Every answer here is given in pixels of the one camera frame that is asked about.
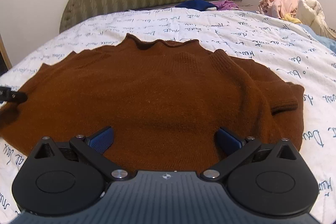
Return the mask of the brown knit sweater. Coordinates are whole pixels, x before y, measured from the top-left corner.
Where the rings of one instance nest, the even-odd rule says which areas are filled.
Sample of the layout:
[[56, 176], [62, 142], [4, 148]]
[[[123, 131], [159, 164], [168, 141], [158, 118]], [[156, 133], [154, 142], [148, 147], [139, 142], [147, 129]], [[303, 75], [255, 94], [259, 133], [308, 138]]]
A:
[[214, 141], [221, 127], [302, 145], [303, 87], [197, 40], [128, 34], [117, 46], [42, 65], [21, 90], [25, 103], [1, 109], [1, 137], [25, 154], [43, 136], [68, 141], [106, 126], [114, 129], [106, 157], [129, 170], [204, 170], [224, 157]]

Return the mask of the pink clothes pile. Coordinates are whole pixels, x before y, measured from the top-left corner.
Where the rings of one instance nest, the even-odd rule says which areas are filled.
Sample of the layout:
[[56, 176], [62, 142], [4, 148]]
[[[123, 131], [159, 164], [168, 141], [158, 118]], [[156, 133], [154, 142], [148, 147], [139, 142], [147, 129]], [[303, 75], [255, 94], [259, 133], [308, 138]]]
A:
[[259, 11], [264, 15], [282, 19], [286, 15], [295, 17], [299, 0], [260, 0]]

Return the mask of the white script-print bed cover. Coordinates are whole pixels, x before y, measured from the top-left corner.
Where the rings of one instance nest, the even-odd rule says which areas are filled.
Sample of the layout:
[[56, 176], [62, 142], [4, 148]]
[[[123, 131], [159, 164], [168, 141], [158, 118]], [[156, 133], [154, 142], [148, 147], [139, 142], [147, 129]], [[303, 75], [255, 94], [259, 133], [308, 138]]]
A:
[[197, 39], [209, 51], [223, 49], [252, 59], [283, 80], [302, 85], [300, 153], [319, 186], [311, 213], [322, 223], [335, 221], [335, 53], [296, 24], [248, 11], [179, 8], [95, 16], [28, 55], [1, 77], [1, 85], [18, 90], [42, 64], [58, 63], [71, 52], [115, 46], [126, 34], [148, 42]]

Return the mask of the purple garment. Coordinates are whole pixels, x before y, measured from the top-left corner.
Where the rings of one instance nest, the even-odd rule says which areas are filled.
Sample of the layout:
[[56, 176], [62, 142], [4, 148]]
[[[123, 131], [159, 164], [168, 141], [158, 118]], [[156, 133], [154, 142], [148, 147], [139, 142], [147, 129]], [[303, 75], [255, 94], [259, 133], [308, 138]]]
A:
[[217, 7], [218, 10], [240, 10], [240, 7], [233, 1], [230, 0], [220, 0], [220, 1], [212, 1], [213, 5]]

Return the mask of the blue garment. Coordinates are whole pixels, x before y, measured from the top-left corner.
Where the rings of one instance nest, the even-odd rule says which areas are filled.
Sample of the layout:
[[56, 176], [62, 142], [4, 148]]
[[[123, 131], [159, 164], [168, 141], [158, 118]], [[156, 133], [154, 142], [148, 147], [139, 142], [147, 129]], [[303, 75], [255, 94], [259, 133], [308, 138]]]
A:
[[186, 8], [198, 11], [216, 11], [218, 7], [204, 0], [189, 0], [176, 5], [176, 8]]

